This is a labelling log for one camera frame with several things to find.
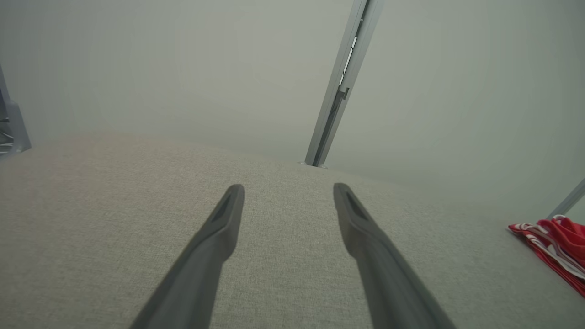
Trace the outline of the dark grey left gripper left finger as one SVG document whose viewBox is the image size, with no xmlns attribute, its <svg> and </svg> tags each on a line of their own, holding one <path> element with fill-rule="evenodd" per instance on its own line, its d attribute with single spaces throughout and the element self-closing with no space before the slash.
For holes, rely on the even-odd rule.
<svg viewBox="0 0 585 329">
<path fill-rule="evenodd" d="M 234 252 L 245 190 L 231 185 L 129 329 L 209 329 L 222 265 Z"/>
</svg>

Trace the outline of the grey metal partition post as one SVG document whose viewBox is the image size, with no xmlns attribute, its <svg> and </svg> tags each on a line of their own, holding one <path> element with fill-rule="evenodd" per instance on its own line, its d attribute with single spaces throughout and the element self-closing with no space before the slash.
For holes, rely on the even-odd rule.
<svg viewBox="0 0 585 329">
<path fill-rule="evenodd" d="M 9 142 L 0 143 L 0 160 L 25 152 L 32 147 L 19 105 L 12 100 L 0 65 L 0 124 L 6 123 L 10 133 L 0 128 L 0 135 Z"/>
<path fill-rule="evenodd" d="M 581 198 L 585 196 L 585 178 L 562 200 L 556 208 L 547 216 L 547 219 L 552 219 L 556 215 L 566 215 L 570 209 L 576 205 Z"/>
<path fill-rule="evenodd" d="M 354 0 L 304 161 L 324 168 L 386 0 Z"/>
</svg>

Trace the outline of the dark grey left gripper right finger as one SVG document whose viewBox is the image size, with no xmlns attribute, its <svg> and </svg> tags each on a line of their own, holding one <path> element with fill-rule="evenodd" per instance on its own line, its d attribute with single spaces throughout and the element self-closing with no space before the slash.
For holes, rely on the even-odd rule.
<svg viewBox="0 0 585 329">
<path fill-rule="evenodd" d="M 334 184 L 343 243 L 355 259 L 374 329 L 456 329 L 348 185 Z"/>
</svg>

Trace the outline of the red white basketball jersey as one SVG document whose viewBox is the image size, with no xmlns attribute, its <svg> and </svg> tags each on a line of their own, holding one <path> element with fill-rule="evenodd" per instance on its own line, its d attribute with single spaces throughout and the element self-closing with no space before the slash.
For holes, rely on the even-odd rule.
<svg viewBox="0 0 585 329">
<path fill-rule="evenodd" d="M 513 223 L 507 228 L 523 238 L 550 269 L 585 298 L 585 225 L 555 215 L 537 223 Z"/>
</svg>

